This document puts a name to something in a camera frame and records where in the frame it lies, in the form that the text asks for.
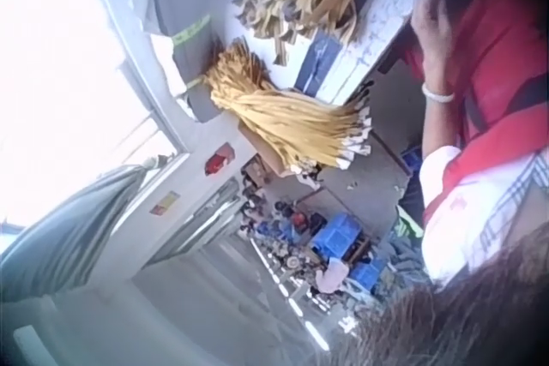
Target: white bracelet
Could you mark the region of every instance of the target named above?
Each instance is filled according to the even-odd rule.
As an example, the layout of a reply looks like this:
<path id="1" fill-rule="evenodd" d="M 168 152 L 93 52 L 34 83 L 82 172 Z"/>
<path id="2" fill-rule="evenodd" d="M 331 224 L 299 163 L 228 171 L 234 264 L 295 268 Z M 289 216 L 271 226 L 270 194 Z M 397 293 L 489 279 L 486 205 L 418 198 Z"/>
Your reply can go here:
<path id="1" fill-rule="evenodd" d="M 421 86 L 421 91 L 427 98 L 434 100 L 435 102 L 438 102 L 438 103 L 449 103 L 452 100 L 454 100 L 453 93 L 452 94 L 433 93 L 427 88 L 427 85 L 425 83 Z"/>

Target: blue crate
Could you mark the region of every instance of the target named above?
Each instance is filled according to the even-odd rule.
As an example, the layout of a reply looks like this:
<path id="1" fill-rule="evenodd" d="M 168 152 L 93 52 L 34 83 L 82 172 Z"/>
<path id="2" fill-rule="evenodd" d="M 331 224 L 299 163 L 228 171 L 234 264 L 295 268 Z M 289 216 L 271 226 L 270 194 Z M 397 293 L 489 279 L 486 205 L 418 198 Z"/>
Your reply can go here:
<path id="1" fill-rule="evenodd" d="M 421 156 L 421 146 L 411 147 L 401 153 L 401 158 L 411 172 L 419 171 L 423 158 Z"/>
<path id="2" fill-rule="evenodd" d="M 379 276 L 386 264 L 387 262 L 382 259 L 374 259 L 369 264 L 359 262 L 349 273 L 349 278 L 356 280 L 366 290 L 371 291 L 371 288 L 378 282 Z"/>
<path id="3" fill-rule="evenodd" d="M 339 213 L 312 238 L 311 244 L 323 259 L 341 259 L 360 232 L 360 223 L 353 216 Z"/>

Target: workbench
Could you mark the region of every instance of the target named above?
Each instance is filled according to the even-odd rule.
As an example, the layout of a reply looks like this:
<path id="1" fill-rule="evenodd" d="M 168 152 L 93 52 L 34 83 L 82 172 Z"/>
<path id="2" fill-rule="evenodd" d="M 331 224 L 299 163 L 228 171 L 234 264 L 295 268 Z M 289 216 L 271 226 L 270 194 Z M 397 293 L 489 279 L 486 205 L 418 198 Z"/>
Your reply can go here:
<path id="1" fill-rule="evenodd" d="M 324 33 L 311 40 L 298 36 L 287 45 L 286 67 L 274 64 L 275 42 L 257 39 L 236 18 L 226 24 L 229 38 L 244 36 L 250 48 L 266 63 L 277 87 L 295 87 L 326 103 L 344 104 L 368 77 L 406 25 L 413 0 L 354 0 L 359 10 L 358 37 L 347 48 Z M 233 6 L 232 15 L 238 14 Z"/>

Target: fire alarm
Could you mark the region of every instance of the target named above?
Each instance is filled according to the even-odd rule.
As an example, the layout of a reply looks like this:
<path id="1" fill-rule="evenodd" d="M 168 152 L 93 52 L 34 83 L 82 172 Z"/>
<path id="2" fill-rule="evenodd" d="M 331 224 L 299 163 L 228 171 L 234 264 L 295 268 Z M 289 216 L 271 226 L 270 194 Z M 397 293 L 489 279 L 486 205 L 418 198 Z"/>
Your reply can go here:
<path id="1" fill-rule="evenodd" d="M 214 175 L 234 160 L 234 149 L 229 143 L 225 143 L 217 149 L 214 155 L 208 159 L 204 166 L 206 176 Z"/>

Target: hand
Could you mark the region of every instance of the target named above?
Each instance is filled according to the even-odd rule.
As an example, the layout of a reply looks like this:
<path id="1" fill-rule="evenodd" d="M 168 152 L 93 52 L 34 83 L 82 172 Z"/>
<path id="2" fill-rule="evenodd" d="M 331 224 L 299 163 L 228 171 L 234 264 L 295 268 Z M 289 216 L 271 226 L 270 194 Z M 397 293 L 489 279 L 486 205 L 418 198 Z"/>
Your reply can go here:
<path id="1" fill-rule="evenodd" d="M 446 2 L 414 0 L 411 24 L 423 50 L 424 69 L 444 72 L 452 52 L 452 30 Z"/>

